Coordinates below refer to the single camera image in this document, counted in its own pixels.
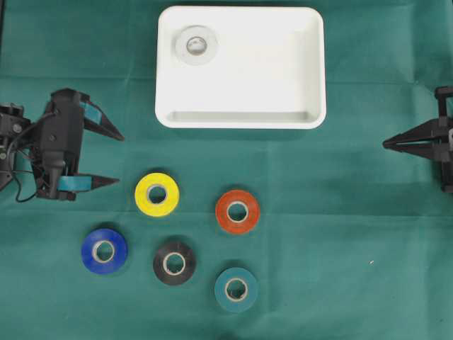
white tray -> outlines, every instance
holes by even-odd
[[[170,128],[319,126],[322,17],[303,7],[169,7],[159,18],[156,117]]]

tape roll core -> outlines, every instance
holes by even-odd
[[[159,203],[153,203],[149,198],[151,190],[162,188],[165,198]],[[135,187],[135,203],[142,213],[152,217],[167,216],[179,203],[179,188],[176,182],[166,174],[154,172],[143,177]]]
[[[241,204],[246,209],[246,216],[239,221],[229,216],[229,208]],[[220,227],[231,234],[250,232],[260,219],[260,205],[253,195],[244,190],[232,190],[221,196],[215,207],[215,215]]]

tape roll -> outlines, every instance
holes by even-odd
[[[165,198],[160,203],[153,203],[149,194],[153,188],[165,190]],[[143,177],[135,188],[135,203],[144,214],[152,217],[166,216],[175,210],[179,202],[179,189],[176,182],[169,176],[154,172]]]
[[[238,281],[243,290],[239,296],[229,293],[229,286]],[[230,268],[219,275],[215,282],[214,294],[219,305],[228,312],[240,313],[252,307],[258,297],[258,282],[251,272],[244,268]]]
[[[111,247],[112,254],[108,259],[101,259],[97,254],[98,248],[105,243]],[[93,273],[113,273],[126,262],[126,241],[115,230],[97,229],[85,238],[81,248],[81,256],[85,267]]]
[[[179,256],[183,265],[177,271],[168,266],[171,256]],[[163,245],[153,260],[153,269],[157,278],[166,285],[181,285],[192,277],[195,272],[195,256],[192,249],[182,242],[172,242]]]
[[[197,66],[210,62],[217,53],[214,32],[205,26],[190,26],[176,38],[175,51],[186,64]]]
[[[242,204],[246,209],[246,216],[240,221],[229,217],[228,210],[234,204]],[[244,190],[232,190],[222,195],[215,207],[215,216],[223,230],[232,234],[250,232],[260,219],[260,205],[256,198]]]
[[[58,190],[90,191],[92,182],[91,176],[61,176],[58,182]]]

teal tape roll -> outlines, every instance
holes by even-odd
[[[241,296],[232,297],[228,286],[234,281],[244,285]],[[215,282],[214,294],[219,305],[228,312],[240,313],[252,307],[258,297],[258,282],[251,272],[244,268],[230,268],[219,275]]]
[[[89,103],[80,102],[80,106],[85,110],[85,118],[96,124],[101,123],[102,113]]]
[[[58,190],[60,191],[89,191],[91,190],[91,176],[61,176]]]

cable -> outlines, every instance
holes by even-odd
[[[9,175],[13,178],[13,180],[17,183],[17,186],[18,186],[18,190],[17,190],[17,194],[16,194],[16,202],[17,203],[24,203],[24,202],[27,202],[27,201],[31,200],[32,198],[34,198],[36,196],[36,193],[37,193],[38,190],[36,190],[34,194],[32,194],[31,196],[28,196],[27,198],[24,198],[22,200],[19,198],[21,196],[22,183],[19,181],[19,179],[17,178],[17,176],[14,173],[13,169],[11,168],[11,160],[10,159],[11,159],[11,155],[12,155],[12,151],[13,151],[13,146],[19,140],[21,140],[27,133],[29,133],[32,129],[36,128],[43,120],[45,120],[45,119],[47,119],[49,117],[52,117],[55,114],[56,113],[54,113],[54,112],[49,112],[49,113],[45,113],[44,115],[42,115],[41,118],[38,119],[38,121],[36,123],[30,124],[20,134],[18,134],[13,139],[13,141],[10,143],[10,145],[8,146],[8,149],[6,151],[6,165],[8,167],[7,169],[8,169]]]
[[[30,170],[13,170],[15,174],[32,174],[33,171]],[[0,174],[9,174],[8,170],[0,170]]]

